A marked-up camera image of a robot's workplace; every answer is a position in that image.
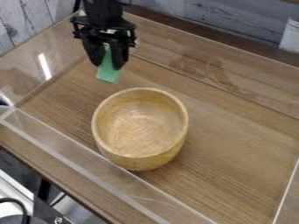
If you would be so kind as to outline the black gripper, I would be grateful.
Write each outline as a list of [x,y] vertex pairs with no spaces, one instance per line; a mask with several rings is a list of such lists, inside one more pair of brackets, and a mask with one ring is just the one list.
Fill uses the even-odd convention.
[[136,25],[123,18],[125,4],[120,0],[76,0],[75,7],[79,8],[80,4],[85,15],[69,19],[73,37],[81,38],[89,61],[96,67],[101,65],[105,55],[104,44],[97,38],[111,41],[112,65],[119,70],[128,61],[129,47],[137,46]]

